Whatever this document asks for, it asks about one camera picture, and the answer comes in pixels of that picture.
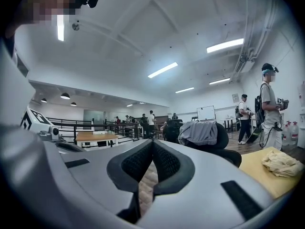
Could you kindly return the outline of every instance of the black mesh chair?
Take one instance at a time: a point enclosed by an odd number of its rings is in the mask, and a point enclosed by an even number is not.
[[[242,156],[240,153],[233,150],[224,150],[229,143],[229,137],[225,128],[216,123],[217,126],[217,143],[215,145],[201,145],[198,146],[192,142],[187,142],[186,146],[197,150],[208,152],[211,154],[218,155],[231,162],[236,167],[239,167],[242,162]]]

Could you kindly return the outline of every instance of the ceiling light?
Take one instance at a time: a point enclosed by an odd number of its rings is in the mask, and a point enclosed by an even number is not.
[[[70,99],[70,96],[69,96],[69,94],[67,94],[67,93],[63,93],[63,94],[61,95],[61,98],[63,98],[63,99]]]
[[[169,70],[169,69],[171,69],[171,68],[173,68],[173,67],[176,67],[176,66],[178,66],[178,64],[177,64],[176,62],[175,62],[175,63],[172,63],[172,64],[167,65],[166,67],[164,67],[164,68],[162,68],[162,69],[156,71],[155,73],[150,74],[148,77],[149,77],[149,78],[153,78],[153,77],[155,77],[156,75],[159,75],[159,74],[161,74],[161,73],[163,73],[163,72],[165,72],[165,71],[167,71],[167,70]]]
[[[194,88],[191,87],[191,88],[188,88],[188,89],[184,89],[184,90],[181,90],[181,91],[177,91],[176,93],[178,94],[178,93],[182,93],[182,92],[189,91],[189,90],[192,90],[192,89],[194,89]]]
[[[224,42],[224,43],[220,43],[218,45],[215,45],[213,47],[209,47],[206,49],[206,51],[209,52],[214,52],[220,49],[224,49],[224,48],[228,48],[228,47],[233,47],[233,46],[237,46],[237,45],[241,45],[243,44],[244,39],[238,39],[238,40],[234,40],[234,41],[230,41],[230,42]]]
[[[63,22],[63,15],[57,15],[57,35],[58,40],[65,40],[65,25]]]
[[[212,84],[216,84],[216,83],[220,83],[220,82],[226,82],[226,81],[229,81],[229,80],[230,80],[230,78],[223,79],[223,80],[216,81],[216,82],[210,82],[210,85],[212,85]]]

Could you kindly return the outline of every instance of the floor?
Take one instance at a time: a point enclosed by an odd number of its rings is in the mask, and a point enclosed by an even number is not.
[[[234,150],[239,152],[241,155],[248,154],[251,152],[255,152],[261,149],[259,146],[259,139],[252,144],[238,145],[238,135],[239,132],[228,133],[229,135],[229,144],[225,149]],[[299,160],[303,164],[305,164],[305,149],[296,147],[291,148],[287,147],[283,150],[285,153],[290,155],[291,157]],[[148,208],[151,206],[153,202],[153,186],[158,183],[158,175],[157,170],[152,162],[146,171],[142,181],[139,184],[139,202],[141,215],[143,216]]]

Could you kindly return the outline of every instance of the black metal railing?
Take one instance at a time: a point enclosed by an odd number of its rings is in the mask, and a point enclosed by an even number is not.
[[[55,126],[64,126],[64,127],[70,127],[73,128],[73,130],[59,130],[59,132],[73,132],[73,136],[63,136],[65,138],[73,138],[73,142],[68,143],[74,143],[76,142],[77,133],[79,132],[78,129],[81,127],[84,129],[85,127],[88,127],[92,129],[93,127],[104,127],[105,130],[114,132],[115,135],[122,135],[123,137],[119,137],[118,139],[122,140],[124,138],[130,138],[129,140],[125,141],[119,141],[118,143],[125,143],[130,141],[136,141],[139,140],[139,133],[138,133],[138,124],[130,123],[130,124],[113,124],[112,122],[105,121],[105,124],[102,125],[88,125],[88,124],[74,124],[74,123],[62,123],[62,122],[52,122]]]
[[[60,123],[60,125],[55,125],[57,126],[58,128],[61,128],[64,126],[62,124],[66,123],[66,124],[81,124],[81,125],[91,125],[91,121],[82,121],[82,120],[65,120],[65,119],[57,119],[57,118],[50,118],[50,117],[47,117],[47,119],[49,121],[51,121],[54,125],[54,123]]]

